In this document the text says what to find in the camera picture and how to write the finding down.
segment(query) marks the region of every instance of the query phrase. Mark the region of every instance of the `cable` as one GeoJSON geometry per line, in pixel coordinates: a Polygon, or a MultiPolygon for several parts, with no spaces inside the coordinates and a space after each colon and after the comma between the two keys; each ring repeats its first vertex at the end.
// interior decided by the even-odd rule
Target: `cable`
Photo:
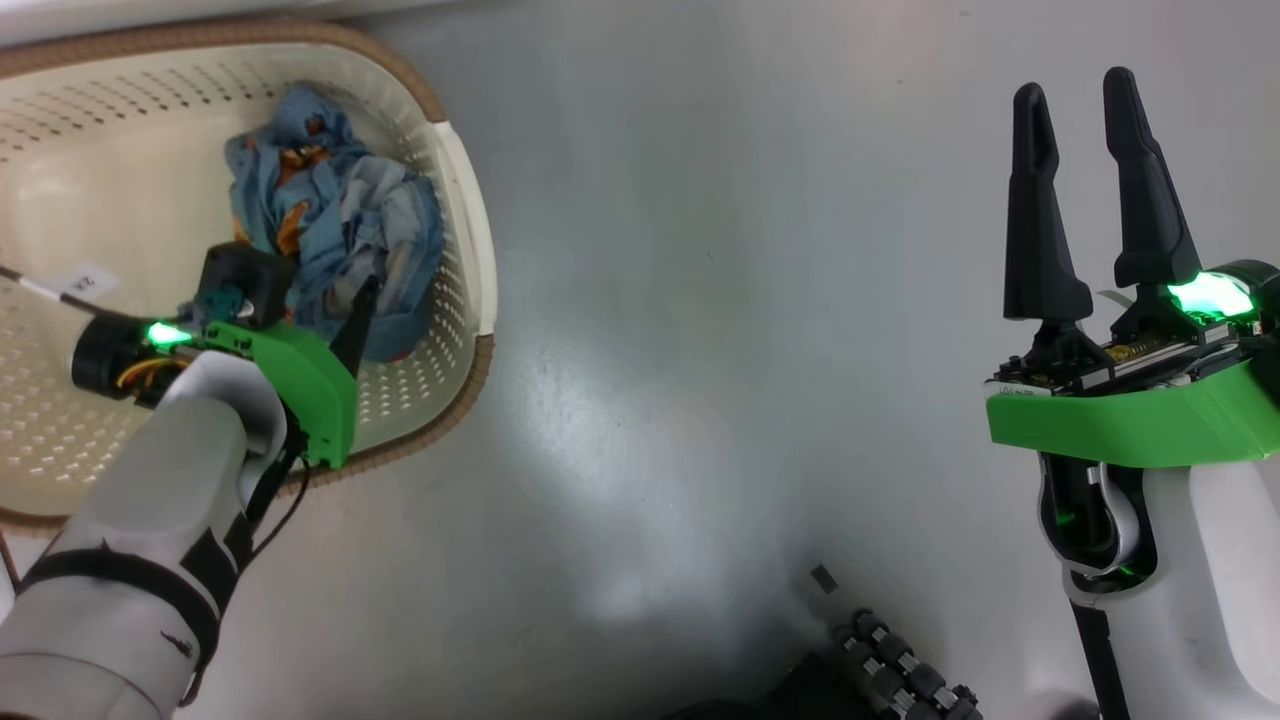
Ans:
{"type": "Polygon", "coordinates": [[[151,357],[150,360],[142,360],[141,363],[134,363],[133,365],[129,365],[127,370],[120,373],[120,377],[115,379],[115,387],[123,388],[125,384],[137,379],[137,377],[148,368],[151,368],[152,370],[157,370],[161,366],[170,364],[179,365],[182,368],[189,365],[189,363],[184,360],[174,360],[173,357],[151,357]]]}
{"type": "Polygon", "coordinates": [[[9,573],[9,584],[13,585],[13,596],[18,597],[18,588],[22,587],[22,575],[18,574],[18,565],[13,561],[13,553],[9,552],[9,541],[4,538],[4,533],[0,532],[0,557],[4,559],[4,569],[9,573]]]}
{"type": "MultiPolygon", "coordinates": [[[[284,524],[288,523],[293,518],[293,514],[298,510],[298,505],[302,505],[302,497],[307,495],[307,486],[311,484],[311,464],[307,462],[306,457],[298,457],[298,460],[302,461],[302,487],[298,488],[298,497],[293,500],[293,505],[291,505],[289,509],[284,512],[284,518],[280,518],[280,521],[276,523],[274,528],[271,528],[271,533],[268,534],[266,538],[256,548],[253,548],[253,552],[248,556],[248,560],[244,561],[244,566],[241,568],[241,577],[244,577],[244,571],[248,569],[250,565],[253,564],[255,560],[257,560],[259,555],[262,555],[262,551],[266,550],[266,546],[271,544],[271,541],[275,539],[275,536],[280,534],[280,530],[284,528],[284,524]]],[[[207,667],[209,666],[206,664],[196,666],[196,674],[191,679],[191,684],[187,685],[187,692],[183,693],[182,700],[178,701],[178,707],[187,707],[191,703],[196,702],[196,697],[200,696],[200,685],[205,683],[205,670],[207,667]]]]}
{"type": "Polygon", "coordinates": [[[74,295],[60,292],[58,290],[49,287],[47,284],[44,284],[38,281],[33,281],[27,275],[19,273],[18,270],[14,270],[13,268],[6,268],[4,265],[0,265],[0,278],[8,278],[41,297],[61,302],[63,305],[69,305],[82,313],[88,313],[90,315],[120,315],[120,313],[116,313],[114,310],[99,307],[92,302],[84,302],[79,297],[76,297],[74,295]]]}
{"type": "Polygon", "coordinates": [[[270,534],[268,534],[266,538],[262,539],[262,542],[256,548],[253,548],[253,553],[248,556],[248,562],[246,562],[246,566],[257,560],[257,556],[262,555],[262,551],[266,550],[266,546],[271,544],[271,541],[275,539],[275,536],[280,534],[280,529],[283,529],[284,524],[293,518],[293,514],[297,511],[298,505],[302,505],[302,496],[307,495],[307,486],[311,484],[311,464],[307,462],[306,457],[298,457],[298,460],[302,461],[302,487],[298,489],[298,497],[293,500],[293,505],[289,506],[289,510],[284,514],[284,518],[280,518],[280,521],[276,523],[274,528],[271,528],[270,534]]]}

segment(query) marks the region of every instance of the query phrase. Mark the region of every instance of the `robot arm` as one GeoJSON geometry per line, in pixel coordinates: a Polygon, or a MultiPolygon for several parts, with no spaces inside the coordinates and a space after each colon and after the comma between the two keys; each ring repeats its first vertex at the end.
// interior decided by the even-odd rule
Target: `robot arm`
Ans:
{"type": "Polygon", "coordinates": [[[376,286],[325,346],[276,322],[292,275],[271,268],[247,247],[216,247],[201,292],[206,310],[232,297],[228,313],[182,325],[102,314],[86,328],[73,379],[87,389],[128,396],[131,368],[183,361],[132,393],[155,413],[15,588],[0,625],[0,716],[160,720],[188,703],[294,462],[307,468],[301,501],[310,462],[346,460],[376,286]]]}
{"type": "Polygon", "coordinates": [[[1280,519],[1256,462],[1280,451],[1280,270],[1202,272],[1133,73],[1103,83],[1120,176],[1116,283],[1137,299],[1097,345],[1053,174],[1044,94],[1014,100],[1005,316],[1042,322],[988,380],[992,439],[1039,454],[1102,715],[1280,717],[1280,519]]]}

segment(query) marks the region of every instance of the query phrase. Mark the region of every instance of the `gray floor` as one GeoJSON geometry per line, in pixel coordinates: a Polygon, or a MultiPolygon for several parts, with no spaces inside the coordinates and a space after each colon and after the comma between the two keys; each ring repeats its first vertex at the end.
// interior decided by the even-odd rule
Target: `gray floor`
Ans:
{"type": "Polygon", "coordinates": [[[1193,0],[474,0],[357,23],[471,150],[497,361],[429,452],[308,498],[180,716],[628,719],[749,694],[820,642],[817,561],[987,717],[1087,693],[1034,460],[988,443],[978,389],[1032,332],[998,318],[1010,100],[1048,91],[1094,288],[1119,247],[1117,63],[1206,264],[1275,260],[1277,20],[1193,0]]]}

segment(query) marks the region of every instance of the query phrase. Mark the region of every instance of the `black cable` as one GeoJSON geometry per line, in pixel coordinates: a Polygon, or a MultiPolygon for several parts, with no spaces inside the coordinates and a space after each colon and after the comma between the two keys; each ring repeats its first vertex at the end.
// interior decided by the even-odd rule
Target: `black cable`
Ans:
{"type": "Polygon", "coordinates": [[[4,559],[4,569],[9,573],[9,584],[13,585],[13,596],[17,600],[18,588],[22,587],[22,575],[18,574],[18,565],[13,561],[13,553],[9,552],[9,542],[4,539],[3,532],[0,532],[0,557],[4,559]]]}
{"type": "Polygon", "coordinates": [[[289,424],[289,434],[285,434],[284,447],[275,462],[271,462],[259,478],[257,486],[253,487],[253,495],[248,497],[248,505],[244,506],[244,519],[248,520],[250,533],[253,534],[257,533],[257,527],[266,518],[266,511],[270,510],[275,496],[280,495],[280,488],[288,483],[293,465],[306,452],[306,441],[296,439],[296,436],[291,437],[297,420],[293,419],[293,413],[289,413],[288,407],[284,409],[284,418],[285,423],[289,424]]]}
{"type": "Polygon", "coordinates": [[[284,528],[284,524],[288,523],[293,518],[293,514],[298,510],[298,505],[302,505],[302,497],[307,495],[307,486],[311,484],[311,464],[307,462],[306,457],[298,457],[298,460],[302,461],[302,487],[298,488],[298,497],[293,498],[293,505],[291,505],[289,510],[285,511],[284,518],[280,518],[280,521],[276,523],[274,528],[271,528],[271,533],[268,534],[266,538],[264,538],[262,542],[256,548],[253,548],[253,553],[248,556],[248,562],[244,564],[246,566],[257,560],[257,556],[261,555],[264,550],[266,550],[266,546],[271,544],[271,541],[275,539],[275,536],[280,534],[280,530],[284,528]]]}
{"type": "MultiPolygon", "coordinates": [[[[280,534],[280,530],[284,528],[284,524],[288,523],[293,518],[293,514],[298,510],[298,505],[302,505],[302,497],[307,495],[307,487],[311,484],[311,464],[307,462],[306,457],[298,457],[298,460],[302,461],[302,487],[298,488],[298,497],[293,498],[293,505],[291,505],[289,509],[284,512],[284,518],[280,518],[280,521],[276,523],[274,528],[271,528],[271,533],[268,534],[266,538],[264,538],[262,542],[256,548],[253,548],[253,552],[248,556],[248,560],[244,562],[244,568],[241,568],[241,577],[243,577],[248,566],[252,565],[255,560],[257,560],[257,556],[261,555],[264,550],[266,550],[266,546],[271,544],[271,541],[275,539],[275,536],[280,534]]],[[[207,667],[209,667],[207,665],[200,665],[196,667],[196,675],[191,679],[191,685],[187,687],[187,692],[183,693],[182,700],[178,701],[178,707],[187,707],[191,703],[196,702],[196,697],[200,696],[200,685],[205,683],[205,670],[207,667]]]]}

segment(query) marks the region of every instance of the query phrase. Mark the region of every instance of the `green led light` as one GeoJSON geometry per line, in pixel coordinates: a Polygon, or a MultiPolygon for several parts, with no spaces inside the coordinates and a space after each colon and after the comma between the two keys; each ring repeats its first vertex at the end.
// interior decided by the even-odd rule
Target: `green led light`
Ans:
{"type": "Polygon", "coordinates": [[[151,345],[174,345],[178,342],[187,342],[191,340],[189,333],[184,333],[173,325],[166,325],[164,323],[155,323],[147,328],[147,341],[151,345]]]}
{"type": "Polygon", "coordinates": [[[1171,284],[1183,313],[1234,318],[1253,311],[1253,300],[1240,281],[1222,273],[1201,273],[1187,284],[1171,284]]]}

